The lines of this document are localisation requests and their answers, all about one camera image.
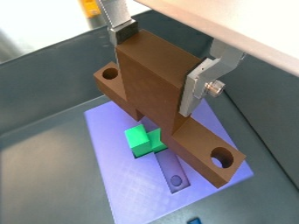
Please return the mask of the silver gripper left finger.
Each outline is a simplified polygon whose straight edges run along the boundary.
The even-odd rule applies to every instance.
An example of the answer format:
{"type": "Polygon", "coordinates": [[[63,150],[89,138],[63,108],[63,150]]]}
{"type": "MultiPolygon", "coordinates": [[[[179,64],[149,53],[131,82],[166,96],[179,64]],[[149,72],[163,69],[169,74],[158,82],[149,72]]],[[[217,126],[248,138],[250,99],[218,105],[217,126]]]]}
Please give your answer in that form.
{"type": "Polygon", "coordinates": [[[98,0],[98,2],[107,23],[110,40],[118,46],[139,33],[138,22],[131,18],[126,0],[98,0]]]}

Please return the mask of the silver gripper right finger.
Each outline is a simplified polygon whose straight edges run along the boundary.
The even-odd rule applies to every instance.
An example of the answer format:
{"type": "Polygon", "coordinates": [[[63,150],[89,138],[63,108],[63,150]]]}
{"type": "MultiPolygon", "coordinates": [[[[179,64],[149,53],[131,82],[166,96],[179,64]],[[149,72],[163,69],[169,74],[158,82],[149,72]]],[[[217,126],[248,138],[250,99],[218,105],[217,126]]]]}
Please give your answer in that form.
{"type": "Polygon", "coordinates": [[[219,77],[238,67],[245,57],[245,53],[238,48],[218,39],[213,40],[210,55],[213,59],[206,58],[186,77],[179,109],[185,117],[197,109],[206,95],[213,97],[221,95],[226,84],[219,81],[219,77]]]}

